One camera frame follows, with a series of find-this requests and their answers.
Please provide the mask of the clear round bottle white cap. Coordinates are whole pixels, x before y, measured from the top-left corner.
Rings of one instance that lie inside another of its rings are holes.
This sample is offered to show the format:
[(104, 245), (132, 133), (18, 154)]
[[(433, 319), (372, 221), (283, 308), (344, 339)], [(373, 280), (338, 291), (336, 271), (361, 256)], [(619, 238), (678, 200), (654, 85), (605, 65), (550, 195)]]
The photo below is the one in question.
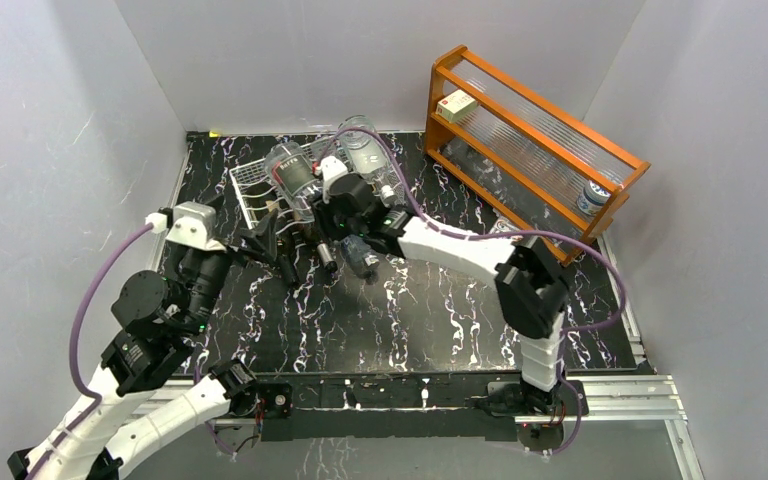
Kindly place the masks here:
[(302, 147), (295, 142), (275, 145), (263, 161), (268, 179), (303, 222), (313, 222), (313, 201), (321, 194), (321, 184)]

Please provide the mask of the clear glass bottle silver cap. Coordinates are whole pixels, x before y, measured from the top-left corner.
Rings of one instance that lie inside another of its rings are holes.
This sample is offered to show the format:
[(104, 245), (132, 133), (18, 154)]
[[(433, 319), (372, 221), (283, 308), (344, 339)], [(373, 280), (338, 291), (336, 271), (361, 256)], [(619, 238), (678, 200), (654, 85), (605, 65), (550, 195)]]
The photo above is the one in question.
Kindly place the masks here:
[(374, 191), (388, 206), (405, 204), (404, 186), (398, 179), (388, 154), (368, 133), (346, 130), (356, 127), (376, 133), (371, 120), (364, 115), (346, 118), (339, 129), (338, 141), (345, 150), (353, 170), (373, 186)]

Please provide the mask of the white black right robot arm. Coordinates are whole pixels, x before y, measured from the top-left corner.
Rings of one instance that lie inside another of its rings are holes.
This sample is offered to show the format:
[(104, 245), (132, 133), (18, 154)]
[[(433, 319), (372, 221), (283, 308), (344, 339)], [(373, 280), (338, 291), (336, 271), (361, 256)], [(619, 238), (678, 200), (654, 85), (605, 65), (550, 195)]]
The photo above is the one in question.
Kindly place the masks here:
[(493, 289), (503, 320), (518, 335), (522, 364), (519, 382), (490, 388), (480, 408), (497, 416), (547, 414), (561, 403), (569, 282), (542, 241), (482, 239), (425, 221), (410, 207), (386, 205), (355, 173), (324, 175), (313, 211), (332, 240), (358, 240), (378, 254), (434, 263)]

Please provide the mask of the blue labelled clear bottle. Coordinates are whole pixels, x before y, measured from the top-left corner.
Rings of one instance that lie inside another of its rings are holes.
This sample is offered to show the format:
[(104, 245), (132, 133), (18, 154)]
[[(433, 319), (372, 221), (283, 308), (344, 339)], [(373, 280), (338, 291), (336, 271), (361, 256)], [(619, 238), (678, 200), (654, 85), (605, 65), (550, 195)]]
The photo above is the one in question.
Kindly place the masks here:
[(356, 235), (347, 236), (340, 241), (340, 250), (356, 277), (367, 282), (377, 279), (380, 260), (362, 238)]

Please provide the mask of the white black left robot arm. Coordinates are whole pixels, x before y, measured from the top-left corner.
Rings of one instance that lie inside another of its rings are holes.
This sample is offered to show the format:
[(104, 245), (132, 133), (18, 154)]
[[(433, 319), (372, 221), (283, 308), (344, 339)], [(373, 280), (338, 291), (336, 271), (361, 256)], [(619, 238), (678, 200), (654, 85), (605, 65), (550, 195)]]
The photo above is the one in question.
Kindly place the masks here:
[(276, 387), (237, 359), (212, 366), (175, 399), (133, 418), (192, 355), (191, 341), (206, 330), (231, 266), (277, 260), (275, 213), (244, 231), (241, 247), (214, 237), (214, 216), (213, 207), (187, 202), (146, 217), (143, 231), (172, 244), (174, 273), (142, 270), (124, 283), (111, 308), (119, 332), (89, 382), (71, 367), (78, 401), (39, 445), (9, 457), (14, 478), (122, 479), (186, 432), (224, 415), (264, 421)]

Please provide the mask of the dark green wine bottle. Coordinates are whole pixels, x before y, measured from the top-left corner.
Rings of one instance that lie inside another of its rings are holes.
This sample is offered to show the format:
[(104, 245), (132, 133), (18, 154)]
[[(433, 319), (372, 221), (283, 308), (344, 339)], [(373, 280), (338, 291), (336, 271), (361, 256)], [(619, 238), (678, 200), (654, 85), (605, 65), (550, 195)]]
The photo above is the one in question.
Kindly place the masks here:
[(281, 230), (281, 233), (277, 235), (278, 270), (289, 288), (297, 288), (300, 280), (293, 260), (296, 253), (296, 242), (289, 227), (289, 224), (294, 221), (292, 209), (279, 196), (277, 189), (267, 182), (260, 182), (249, 187), (247, 193), (251, 195), (247, 202), (252, 209), (251, 215), (254, 219), (261, 220), (270, 212), (279, 215), (277, 230)]

